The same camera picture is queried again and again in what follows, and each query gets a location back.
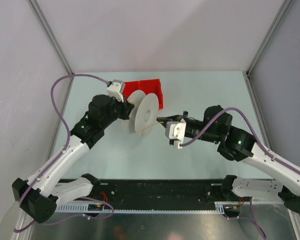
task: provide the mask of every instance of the white disc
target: white disc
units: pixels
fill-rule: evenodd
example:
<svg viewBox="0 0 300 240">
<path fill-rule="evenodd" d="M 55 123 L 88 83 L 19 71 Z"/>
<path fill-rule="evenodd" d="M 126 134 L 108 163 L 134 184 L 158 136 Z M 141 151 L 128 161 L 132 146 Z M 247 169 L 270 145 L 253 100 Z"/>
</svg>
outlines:
<svg viewBox="0 0 300 240">
<path fill-rule="evenodd" d="M 157 122 L 159 112 L 159 100 L 157 95 L 150 93 L 142 100 L 136 112 L 135 132 L 146 136 L 151 132 L 152 125 Z"/>
<path fill-rule="evenodd" d="M 137 110 L 139 108 L 139 105 L 141 101 L 145 98 L 146 94 L 144 91 L 141 90 L 136 90 L 131 95 L 128 97 L 127 101 L 129 103 L 134 104 L 134 108 L 132 109 L 130 115 L 129 115 L 129 120 L 123 120 L 122 121 L 122 126 L 123 129 L 128 132 L 129 134 L 135 133 L 135 119 L 136 119 L 136 114 Z"/>
</svg>

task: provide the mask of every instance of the red block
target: red block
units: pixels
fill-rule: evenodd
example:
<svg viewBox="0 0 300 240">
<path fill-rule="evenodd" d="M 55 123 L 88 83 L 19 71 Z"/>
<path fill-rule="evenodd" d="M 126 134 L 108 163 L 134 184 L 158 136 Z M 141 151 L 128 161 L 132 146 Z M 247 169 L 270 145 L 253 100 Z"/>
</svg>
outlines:
<svg viewBox="0 0 300 240">
<path fill-rule="evenodd" d="M 155 94 L 159 100 L 159 109 L 164 108 L 164 95 L 161 91 L 160 79 L 126 81 L 123 95 L 128 98 L 134 91 L 142 90 L 146 95 Z"/>
</svg>

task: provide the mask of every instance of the light blue table surface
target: light blue table surface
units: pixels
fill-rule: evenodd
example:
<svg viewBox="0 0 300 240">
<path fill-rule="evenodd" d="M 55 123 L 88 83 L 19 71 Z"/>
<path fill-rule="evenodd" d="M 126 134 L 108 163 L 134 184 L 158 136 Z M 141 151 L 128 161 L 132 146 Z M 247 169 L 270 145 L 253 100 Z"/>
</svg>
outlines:
<svg viewBox="0 0 300 240">
<path fill-rule="evenodd" d="M 161 81 L 164 109 L 159 116 L 189 112 L 189 117 L 203 119 L 206 108 L 241 109 L 261 138 L 257 118 L 241 71 L 152 71 L 152 72 L 99 72 L 92 73 L 106 80 Z M 107 94 L 104 83 L 88 77 L 76 77 L 70 90 L 64 118 L 70 129 L 88 110 L 92 97 Z M 245 121 L 236 112 L 232 125 L 249 131 Z M 60 128 L 55 149 L 66 140 L 64 126 Z M 156 125 L 146 137 L 128 134 L 118 119 L 105 131 L 105 136 L 79 159 L 63 176 L 78 178 L 90 173 L 107 179 L 223 179 L 226 175 L 243 178 L 269 178 L 256 168 L 236 161 L 228 161 L 217 152 L 217 145 L 196 141 L 183 149 L 169 145 L 165 129 Z"/>
</svg>

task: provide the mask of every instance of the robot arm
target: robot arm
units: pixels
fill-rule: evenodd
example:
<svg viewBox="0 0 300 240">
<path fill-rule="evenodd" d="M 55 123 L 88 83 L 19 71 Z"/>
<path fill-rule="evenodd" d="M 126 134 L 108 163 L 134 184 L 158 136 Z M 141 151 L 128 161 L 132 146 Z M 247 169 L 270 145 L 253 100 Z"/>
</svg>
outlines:
<svg viewBox="0 0 300 240">
<path fill-rule="evenodd" d="M 25 193 L 20 208 L 36 222 L 45 222 L 58 206 L 87 196 L 98 187 L 98 179 L 88 173 L 69 183 L 58 185 L 58 182 L 65 172 L 105 135 L 105 129 L 111 123 L 117 119 L 129 119 L 134 105 L 122 95 L 123 89 L 124 83 L 114 80 L 107 88 L 108 95 L 94 96 L 88 111 L 70 131 L 67 148 L 63 145 L 27 180 L 18 178 L 12 184 L 16 201 Z"/>
<path fill-rule="evenodd" d="M 203 121 L 188 117 L 186 111 L 183 115 L 158 117 L 157 121 L 163 122 L 170 145 L 181 149 L 185 146 L 184 137 L 196 138 L 209 121 L 222 110 L 221 106 L 207 108 Z M 227 160 L 253 166 L 274 179 L 243 179 L 228 175 L 224 179 L 224 194 L 228 195 L 230 201 L 235 199 L 233 196 L 282 200 L 288 209 L 300 213 L 300 167 L 264 145 L 260 146 L 252 134 L 231 124 L 232 116 L 223 113 L 198 140 L 219 144 L 217 151 Z"/>
</svg>

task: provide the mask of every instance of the metal floor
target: metal floor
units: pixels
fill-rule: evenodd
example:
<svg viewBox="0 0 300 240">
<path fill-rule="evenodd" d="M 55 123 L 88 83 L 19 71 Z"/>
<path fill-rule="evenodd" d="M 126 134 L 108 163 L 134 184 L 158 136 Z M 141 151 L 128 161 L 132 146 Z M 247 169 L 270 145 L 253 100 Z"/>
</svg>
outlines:
<svg viewBox="0 0 300 240">
<path fill-rule="evenodd" d="M 283 205 L 260 204 L 256 218 L 268 240 L 296 240 L 290 216 Z M 56 213 L 49 222 L 72 213 Z M 240 216 L 251 217 L 249 205 Z M 36 224 L 32 240 L 262 240 L 251 222 L 227 220 L 220 214 L 114 214 L 105 220 L 69 219 L 55 226 Z"/>
</svg>

